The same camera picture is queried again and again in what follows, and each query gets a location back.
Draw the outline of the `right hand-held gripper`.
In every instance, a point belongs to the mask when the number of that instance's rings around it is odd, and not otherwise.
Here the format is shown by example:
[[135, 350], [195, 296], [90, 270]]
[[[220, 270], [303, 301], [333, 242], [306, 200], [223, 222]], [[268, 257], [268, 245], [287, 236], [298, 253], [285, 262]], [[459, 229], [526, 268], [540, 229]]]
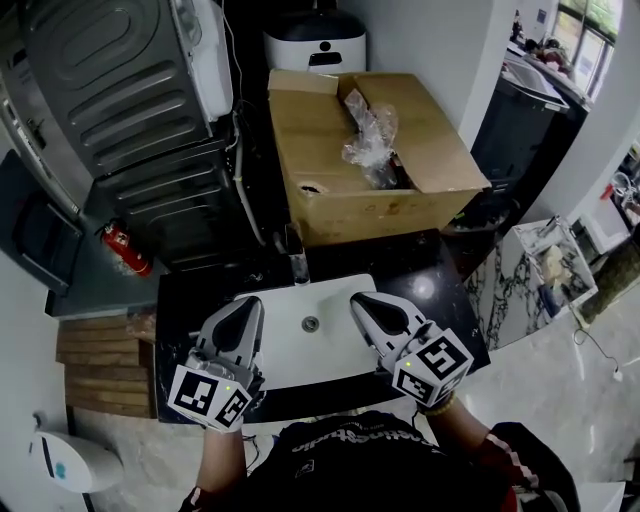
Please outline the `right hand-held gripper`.
[[424, 407], [443, 403], [469, 372], [474, 358], [451, 329], [443, 330], [408, 299], [358, 292], [351, 316], [397, 391]]

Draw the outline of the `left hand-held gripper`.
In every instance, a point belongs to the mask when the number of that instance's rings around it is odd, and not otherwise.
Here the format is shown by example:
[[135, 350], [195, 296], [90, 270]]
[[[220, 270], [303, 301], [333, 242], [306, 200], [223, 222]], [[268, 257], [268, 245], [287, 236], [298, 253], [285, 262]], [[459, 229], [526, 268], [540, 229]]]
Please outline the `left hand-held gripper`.
[[257, 366], [265, 310], [237, 299], [205, 320], [186, 361], [176, 367], [168, 406], [217, 432], [236, 432], [264, 383]]

